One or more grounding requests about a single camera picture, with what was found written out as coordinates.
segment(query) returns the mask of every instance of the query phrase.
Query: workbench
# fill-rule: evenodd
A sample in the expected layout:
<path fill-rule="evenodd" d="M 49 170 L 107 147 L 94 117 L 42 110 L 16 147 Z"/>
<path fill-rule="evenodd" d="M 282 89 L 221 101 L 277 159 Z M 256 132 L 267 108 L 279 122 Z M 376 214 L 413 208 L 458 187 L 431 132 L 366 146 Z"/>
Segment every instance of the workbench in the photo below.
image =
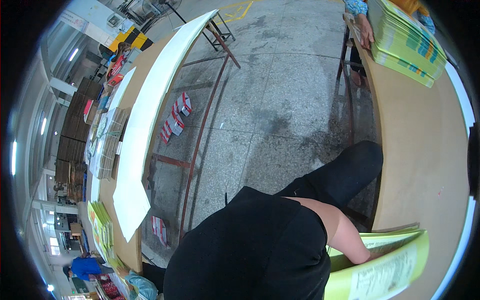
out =
<path fill-rule="evenodd" d="M 193 166 L 195 165 L 194 161 L 196 159 L 196 154 L 198 152 L 198 145 L 199 145 L 200 139 L 202 137 L 203 128 L 204 128 L 204 125 L 205 125 L 206 118 L 208 116 L 209 108 L 212 104 L 213 97 L 215 95 L 216 89 L 217 89 L 218 84 L 220 82 L 220 77 L 222 76 L 223 70 L 225 68 L 225 65 L 226 65 L 228 59 L 232 59 L 232 61 L 235 63 L 235 65 L 238 68 L 240 68 L 240 65 L 238 64 L 236 59 L 233 57 L 232 53 L 230 52 L 230 50 L 228 49 L 228 47 L 225 45 L 225 43 L 223 41 L 223 38 L 226 35 L 229 35 L 229 36 L 232 35 L 231 32 L 228 31 L 228 33 L 219 33 L 213 28 L 216 28 L 216 25 L 213 26 L 212 20 L 210 19 L 210 21 L 205 24 L 204 30 L 207 29 L 207 30 L 210 31 L 211 34 L 214 35 L 215 40 L 223 47 L 223 50 L 226 52 L 226 55 L 223 57 L 224 58 L 223 66 L 222 66 L 222 68 L 219 72 L 219 75 L 217 77 L 216 83 L 215 83 L 213 91 L 211 93 L 209 102 L 207 104 L 207 109 L 206 109 L 206 112 L 204 114 L 204 121 L 203 121 L 202 126 L 201 126 L 199 137 L 197 139 L 197 147 L 196 147 L 196 151 L 194 152 L 194 155 L 193 155 L 193 158 L 192 158 L 192 163 L 191 164 L 190 163 L 184 163 L 183 165 L 181 165 L 182 167 L 185 167 L 185 168 L 190 168 L 190 166 L 192 166 L 192 168 L 190 168 L 191 169 L 190 174 L 193 172 Z M 148 166 L 150 165 L 150 161 L 152 159 L 161 160 L 161 161 L 167 160 L 166 163 L 173 163 L 175 165 L 178 165 L 176 163 L 177 161 L 174 160 L 174 159 L 171 159 L 171 158 L 165 157 L 165 156 L 154 155 L 153 154 L 153 147 L 154 147 L 154 144 L 155 144 L 154 142 L 155 142 L 156 136 L 157 136 L 157 134 L 159 132 L 159 129 L 160 129 L 160 124 L 165 122 L 165 120 L 161 120 L 161 116 L 162 116 L 163 111 L 165 110 L 168 95 L 170 93 L 170 89 L 173 86 L 173 84 L 175 82 L 175 78 L 177 77 L 180 69 L 184 66 L 188 66 L 188 65 L 192 65 L 192 64 L 195 64 L 195 63 L 199 63 L 199 62 L 208 60 L 208 59 L 204 59 L 204 60 L 197 60 L 197 61 L 185 63 L 185 60 L 186 60 L 190 50 L 192 49 L 193 45 L 195 44 L 196 40 L 198 39 L 198 37 L 200 36 L 201 33 L 203 33 L 203 31 L 200 32 L 199 35 L 196 37 L 196 39 L 194 40 L 194 42 L 192 43 L 192 45 L 190 46 L 190 48 L 186 52 L 186 54 L 183 58 L 183 61 L 180 64 L 180 67 L 175 71 L 175 75 L 173 76 L 173 80 L 171 81 L 170 86 L 168 88 L 168 92 L 165 95 L 165 101 L 163 101 L 163 103 L 161 104 L 159 113 L 158 113 L 157 118 L 156 118 L 156 124 L 155 124 L 154 130 L 153 130 L 152 135 L 151 135 L 151 139 L 150 139 L 151 142 L 149 143 L 149 146 L 148 146 L 148 152 L 147 152 L 147 156 L 146 156 L 146 160 L 145 160 L 145 164 L 144 164 L 146 167 L 145 167 L 145 171 L 144 171 L 144 174 L 143 174 L 142 184 L 145 187 L 147 185 L 147 177 L 149 175 L 148 174 L 148 172 L 149 172 L 149 167 Z M 142 88 L 142 85 L 143 85 L 147 75 L 150 72 L 150 69 L 152 68 L 152 66 L 153 66 L 154 62 L 156 61 L 157 57 L 162 52 L 163 48 L 173 38 L 174 35 L 175 34 L 171 34 L 171 35 L 167 36 L 166 38 L 156 42 L 151 47 L 149 47 L 148 49 L 143 51 L 141 54 L 139 54 L 137 56 L 137 58 L 133 61 L 132 66 L 131 66 L 131 70 L 133 68 L 136 68 L 136 69 L 135 69 L 135 72 L 133 73 L 132 78 L 130 79 L 130 82 L 128 83 L 127 88 L 125 89 L 125 92 L 124 92 L 123 96 L 121 97 L 118 108 L 125 109 L 128 113 L 130 113 L 133 105 L 135 104 L 135 101 L 136 101 L 137 96 L 140 92 L 140 89 Z M 139 228 L 137 228 L 135 234 L 132 236 L 130 241 L 127 242 L 126 239 L 124 238 L 122 230 L 120 228 L 119 220 L 117 218 L 117 213 L 116 213 L 115 207 L 114 207 L 113 193 L 114 193 L 114 191 L 117 187 L 118 163 L 119 163 L 119 157 L 116 156 L 115 161 L 114 161 L 114 165 L 113 165 L 113 169 L 112 169 L 111 178 L 109 180 L 106 180 L 106 179 L 101 180 L 100 189 L 99 189 L 99 200 L 105 206 L 105 209 L 106 209 L 108 215 L 110 216 L 110 218 L 112 220 L 113 238 L 114 238 L 114 251 L 115 251 L 117 257 L 119 259 L 121 259 L 130 269 L 134 270 L 137 273 L 141 273 L 141 271 L 142 271 L 141 231 L 140 231 Z M 188 189 L 190 187 L 191 177 L 192 176 L 190 176 L 189 180 L 188 180 L 187 192 L 186 192 L 185 198 L 188 197 Z M 185 213 L 185 209 L 183 210 L 183 215 L 182 215 L 182 223 L 181 223 L 182 226 L 183 226 L 183 220 L 184 220 L 184 213 Z"/>
<path fill-rule="evenodd" d="M 467 212 L 468 137 L 459 99 L 446 70 L 428 88 L 375 63 L 372 54 L 360 46 L 359 29 L 346 15 L 344 20 L 347 27 L 338 77 L 341 72 L 347 76 L 345 42 L 351 32 L 370 83 L 377 142 L 384 155 L 371 228 L 384 231 L 418 224 L 428 230 L 425 270 L 395 299 L 430 299 L 452 261 Z M 347 96 L 353 117 L 350 91 Z"/>

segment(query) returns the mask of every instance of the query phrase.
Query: black shirt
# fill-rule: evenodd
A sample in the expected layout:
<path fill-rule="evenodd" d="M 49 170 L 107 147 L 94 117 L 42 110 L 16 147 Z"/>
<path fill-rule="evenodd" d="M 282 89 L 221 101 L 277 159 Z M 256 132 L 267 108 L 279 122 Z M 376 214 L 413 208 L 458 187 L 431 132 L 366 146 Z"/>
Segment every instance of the black shirt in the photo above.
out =
<path fill-rule="evenodd" d="M 319 216 L 249 187 L 181 241 L 166 300 L 321 299 L 330 274 Z"/>

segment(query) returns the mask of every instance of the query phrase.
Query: ceiling light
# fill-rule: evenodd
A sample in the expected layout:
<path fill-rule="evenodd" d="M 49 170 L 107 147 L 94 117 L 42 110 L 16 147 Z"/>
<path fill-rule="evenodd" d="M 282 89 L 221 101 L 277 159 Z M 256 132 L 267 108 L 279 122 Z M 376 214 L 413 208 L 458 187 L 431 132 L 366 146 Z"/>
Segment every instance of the ceiling light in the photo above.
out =
<path fill-rule="evenodd" d="M 15 165 L 17 160 L 17 141 L 12 145 L 12 175 L 15 175 Z"/>
<path fill-rule="evenodd" d="M 45 131 L 45 125 L 47 124 L 47 118 L 44 118 L 43 119 L 43 123 L 42 123 L 42 130 L 40 131 L 40 135 L 43 134 L 43 132 Z"/>
<path fill-rule="evenodd" d="M 73 58 L 75 57 L 75 54 L 77 54 L 77 52 L 78 52 L 78 48 L 75 49 L 75 51 L 72 53 L 72 56 L 70 56 L 70 58 L 68 59 L 68 61 L 72 61 Z"/>

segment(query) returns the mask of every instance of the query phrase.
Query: yellow booklet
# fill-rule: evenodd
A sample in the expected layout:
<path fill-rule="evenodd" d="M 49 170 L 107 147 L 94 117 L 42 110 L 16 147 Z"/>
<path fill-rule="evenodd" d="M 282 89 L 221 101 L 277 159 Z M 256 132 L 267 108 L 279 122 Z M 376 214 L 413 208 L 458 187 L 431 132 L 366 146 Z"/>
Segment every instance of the yellow booklet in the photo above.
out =
<path fill-rule="evenodd" d="M 428 258 L 429 239 L 424 229 L 360 234 L 365 246 L 384 256 L 354 265 L 343 253 L 328 247 L 332 270 L 324 299 L 388 299 L 420 277 Z"/>

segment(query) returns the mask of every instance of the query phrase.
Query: speckled floor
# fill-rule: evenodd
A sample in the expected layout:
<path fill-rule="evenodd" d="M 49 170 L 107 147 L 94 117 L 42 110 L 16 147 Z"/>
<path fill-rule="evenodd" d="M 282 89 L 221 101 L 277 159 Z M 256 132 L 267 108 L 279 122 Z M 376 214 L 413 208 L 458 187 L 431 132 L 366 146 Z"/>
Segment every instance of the speckled floor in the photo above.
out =
<path fill-rule="evenodd" d="M 190 20 L 233 3 L 183 0 L 179 13 Z M 189 193 L 186 229 L 222 208 L 225 193 L 231 199 L 244 185 L 274 193 L 347 147 L 345 82 L 343 78 L 336 81 L 343 11 L 343 2 L 334 0 L 263 0 L 252 2 L 242 19 L 228 22 L 236 41 L 229 39 L 227 45 L 241 69 L 231 61 L 227 64 L 214 98 Z M 164 19 L 147 35 L 158 40 L 171 32 L 172 26 L 181 24 L 175 16 L 170 17 L 172 24 Z M 187 61 L 222 55 L 223 51 L 215 52 L 200 37 Z M 182 118 L 186 126 L 180 137 L 173 136 L 167 145 L 157 138 L 156 153 L 191 160 L 222 62 L 210 60 L 180 71 L 167 107 L 186 91 L 193 112 Z M 352 92 L 355 139 L 375 141 L 370 94 L 357 88 Z M 160 162 L 150 167 L 153 191 L 149 215 L 165 220 L 171 247 L 162 246 L 152 234 L 147 217 L 142 224 L 142 252 L 159 266 L 168 264 L 178 242 L 187 172 Z M 373 189 L 374 183 L 349 206 L 369 216 Z"/>

